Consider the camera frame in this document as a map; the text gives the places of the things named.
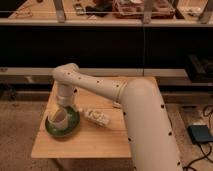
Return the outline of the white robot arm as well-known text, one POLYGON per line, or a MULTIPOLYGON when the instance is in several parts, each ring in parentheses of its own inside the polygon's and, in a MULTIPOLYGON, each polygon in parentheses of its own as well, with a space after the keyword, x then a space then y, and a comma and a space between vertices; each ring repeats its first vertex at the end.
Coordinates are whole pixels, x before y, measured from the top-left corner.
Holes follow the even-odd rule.
POLYGON ((180 153, 158 86, 144 77, 117 81, 79 72, 74 63, 53 70, 57 103, 64 106, 78 86, 119 103, 135 171, 183 171, 180 153))

